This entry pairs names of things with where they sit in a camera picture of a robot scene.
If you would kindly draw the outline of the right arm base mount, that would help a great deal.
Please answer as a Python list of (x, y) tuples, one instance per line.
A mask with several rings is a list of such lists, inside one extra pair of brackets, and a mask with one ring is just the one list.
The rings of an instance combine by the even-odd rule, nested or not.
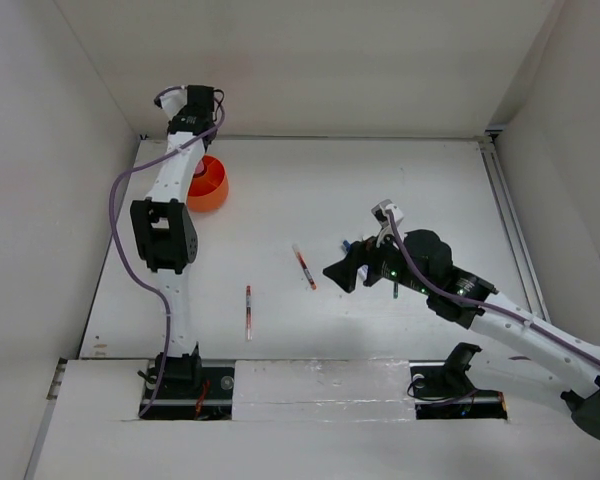
[(475, 388), (467, 376), (481, 351), (477, 345), (459, 343), (444, 360), (410, 364), (406, 394), (415, 402), (417, 420), (508, 419), (503, 395)]

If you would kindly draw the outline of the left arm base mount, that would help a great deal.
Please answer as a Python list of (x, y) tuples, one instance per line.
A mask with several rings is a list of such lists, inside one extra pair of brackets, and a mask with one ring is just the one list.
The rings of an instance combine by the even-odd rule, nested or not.
[(199, 357), (168, 358), (158, 389), (161, 356), (139, 370), (143, 393), (138, 407), (142, 420), (224, 421), (232, 418), (235, 363), (203, 361)]

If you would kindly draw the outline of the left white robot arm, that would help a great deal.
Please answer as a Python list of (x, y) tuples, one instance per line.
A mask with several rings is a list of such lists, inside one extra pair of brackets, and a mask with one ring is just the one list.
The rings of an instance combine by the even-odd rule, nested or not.
[(173, 363), (195, 353), (196, 334), (190, 315), (189, 270), (198, 237), (186, 206), (194, 174), (218, 129), (218, 90), (211, 86), (169, 87), (155, 99), (167, 115), (166, 152), (157, 159), (157, 177), (130, 215), (138, 255), (167, 301), (169, 332), (159, 361)]

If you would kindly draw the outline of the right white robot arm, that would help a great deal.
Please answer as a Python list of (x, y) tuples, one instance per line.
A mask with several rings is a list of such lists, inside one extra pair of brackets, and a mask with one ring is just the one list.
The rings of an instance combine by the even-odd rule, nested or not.
[(431, 230), (400, 233), (404, 216), (389, 200), (372, 214), (377, 235), (350, 244), (345, 257), (323, 274), (344, 292), (381, 280), (397, 283), (426, 298), (438, 317), (488, 337), (513, 351), (491, 358), (479, 346), (459, 343), (435, 378), (441, 392), (431, 404), (445, 406), (479, 390), (511, 393), (571, 418), (600, 441), (600, 346), (583, 341), (523, 309), (493, 284), (454, 265), (448, 244)]

